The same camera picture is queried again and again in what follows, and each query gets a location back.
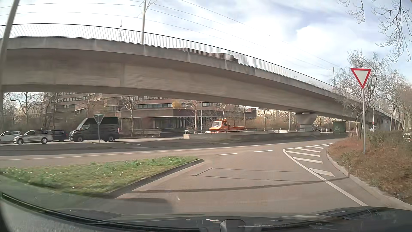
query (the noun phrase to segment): grass median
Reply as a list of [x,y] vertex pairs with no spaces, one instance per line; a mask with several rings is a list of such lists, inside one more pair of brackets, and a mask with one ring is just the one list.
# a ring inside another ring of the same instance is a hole
[[99,195],[197,160],[193,156],[116,161],[69,166],[2,168],[5,177],[62,192]]
[[349,173],[412,204],[412,144],[402,131],[368,133],[366,153],[363,141],[349,137],[332,144],[329,155]]

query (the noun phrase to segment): dry grass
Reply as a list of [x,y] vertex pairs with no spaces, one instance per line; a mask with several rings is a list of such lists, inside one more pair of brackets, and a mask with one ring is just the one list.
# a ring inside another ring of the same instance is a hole
[[399,132],[368,136],[365,155],[362,140],[355,137],[331,145],[328,152],[351,174],[412,203],[412,146]]

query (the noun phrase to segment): bridge railing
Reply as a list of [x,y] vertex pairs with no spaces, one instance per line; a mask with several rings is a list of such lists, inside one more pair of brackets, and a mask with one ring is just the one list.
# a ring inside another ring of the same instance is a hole
[[[0,26],[0,36],[4,34],[4,29],[5,25]],[[216,58],[237,62],[239,64],[247,65],[253,68],[262,69],[282,76],[286,76],[308,83],[310,85],[314,85],[321,89],[325,89],[327,91],[336,92],[337,89],[335,86],[330,85],[326,82],[255,57],[203,43],[170,36],[163,36],[159,34],[146,32],[143,33],[141,31],[126,30],[121,28],[79,24],[14,24],[10,33],[10,37],[88,38],[136,44],[141,44],[142,35],[144,35],[144,45],[180,49],[188,52],[213,56]],[[345,95],[352,100],[359,100],[347,92],[345,92]]]

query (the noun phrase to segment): green utility box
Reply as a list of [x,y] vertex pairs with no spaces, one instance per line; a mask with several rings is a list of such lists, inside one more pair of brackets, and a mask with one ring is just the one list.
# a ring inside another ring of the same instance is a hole
[[344,134],[346,131],[345,121],[334,121],[333,122],[333,132],[335,134]]

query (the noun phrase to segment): yield sign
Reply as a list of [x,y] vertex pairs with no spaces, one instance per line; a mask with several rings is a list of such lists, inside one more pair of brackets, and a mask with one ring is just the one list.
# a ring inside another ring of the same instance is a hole
[[360,87],[364,89],[369,78],[370,69],[351,68],[351,71],[358,80]]
[[94,117],[94,120],[96,120],[97,125],[100,125],[100,123],[103,120],[104,114],[94,114],[93,117]]

